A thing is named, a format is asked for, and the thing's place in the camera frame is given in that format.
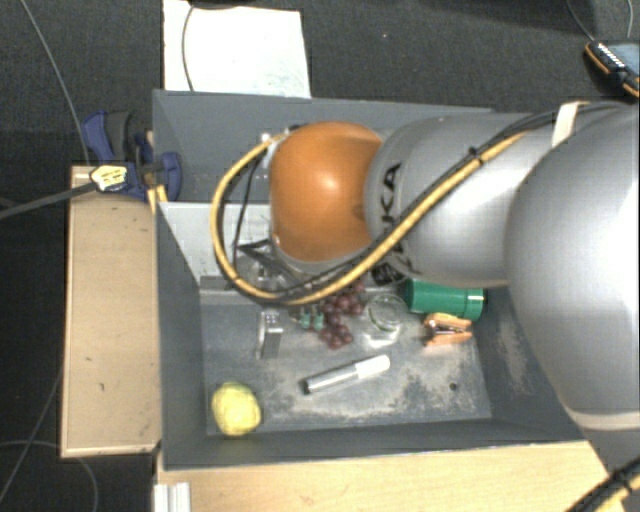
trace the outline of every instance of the white marker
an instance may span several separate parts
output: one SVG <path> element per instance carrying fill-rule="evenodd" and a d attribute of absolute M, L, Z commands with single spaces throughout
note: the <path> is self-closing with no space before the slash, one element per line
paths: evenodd
<path fill-rule="evenodd" d="M 391 360 L 386 354 L 371 357 L 314 375 L 302 381 L 305 394 L 317 393 L 338 384 L 373 377 L 386 372 L 391 367 Z"/>

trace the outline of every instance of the orange clip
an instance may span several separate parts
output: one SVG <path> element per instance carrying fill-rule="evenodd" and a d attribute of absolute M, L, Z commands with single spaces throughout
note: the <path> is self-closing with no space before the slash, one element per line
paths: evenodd
<path fill-rule="evenodd" d="M 427 329 L 427 345 L 448 345 L 463 343 L 473 336 L 471 320 L 458 318 L 446 313 L 432 313 L 424 320 Z"/>

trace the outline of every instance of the bin floor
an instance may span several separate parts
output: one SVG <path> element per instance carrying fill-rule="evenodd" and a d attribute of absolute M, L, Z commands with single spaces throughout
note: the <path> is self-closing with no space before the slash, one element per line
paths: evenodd
<path fill-rule="evenodd" d="M 489 418 L 489 398 L 475 339 L 425 348 L 420 318 L 406 314 L 397 340 L 374 347 L 366 314 L 349 318 L 352 344 L 329 350 L 318 335 L 303 331 L 281 313 L 285 329 L 276 359 L 256 359 L 260 310 L 253 304 L 203 300 L 203 364 L 207 433 L 222 435 L 209 407 L 225 381 L 248 385 L 263 413 L 261 432 L 349 428 Z M 384 374 L 312 395 L 302 379 L 378 354 L 387 354 Z"/>

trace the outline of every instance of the gray bin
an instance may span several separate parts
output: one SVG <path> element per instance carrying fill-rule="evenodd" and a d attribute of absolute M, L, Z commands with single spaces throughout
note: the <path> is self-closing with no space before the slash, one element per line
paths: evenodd
<path fill-rule="evenodd" d="M 154 94 L 156 151 L 178 151 L 185 172 L 181 202 L 163 205 L 157 215 L 162 446 L 168 469 L 582 438 L 523 338 L 506 289 L 488 294 L 471 342 L 423 349 L 415 330 L 419 320 L 408 317 L 404 338 L 389 349 L 387 375 L 305 397 L 296 387 L 300 378 L 384 351 L 371 352 L 356 339 L 330 352 L 313 334 L 285 322 L 278 359 L 259 361 L 254 357 L 259 307 L 235 291 L 211 286 L 215 264 L 207 252 L 206 202 L 219 175 L 261 132 L 324 119 L 393 129 L 469 111 L 478 110 Z M 266 198 L 265 191 L 258 189 L 257 202 Z M 215 387 L 232 379 L 254 389 L 264 412 L 261 426 L 241 439 L 219 433 L 208 407 Z"/>

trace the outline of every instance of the black carpet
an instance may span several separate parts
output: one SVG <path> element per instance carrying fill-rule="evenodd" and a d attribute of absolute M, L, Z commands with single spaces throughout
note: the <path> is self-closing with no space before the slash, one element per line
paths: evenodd
<path fill-rule="evenodd" d="M 623 0 L 574 0 L 587 28 L 622 37 Z M 130 110 L 151 127 L 162 85 L 160 0 L 30 0 L 80 118 Z M 582 57 L 586 38 L 562 0 L 307 0 L 254 5 L 303 13 L 311 90 L 363 98 L 541 111 L 609 94 Z M 636 11 L 640 2 L 634 1 Z M 636 23 L 634 35 L 640 30 Z M 18 0 L 0 16 L 0 205 L 65 189 L 82 153 L 46 55 Z M 31 432 L 62 356 L 64 205 L 0 221 L 0 486 Z M 38 439 L 58 438 L 58 405 Z M 91 459 L 101 511 L 149 509 L 149 456 Z M 82 468 L 35 446 L 0 512 L 89 511 Z"/>

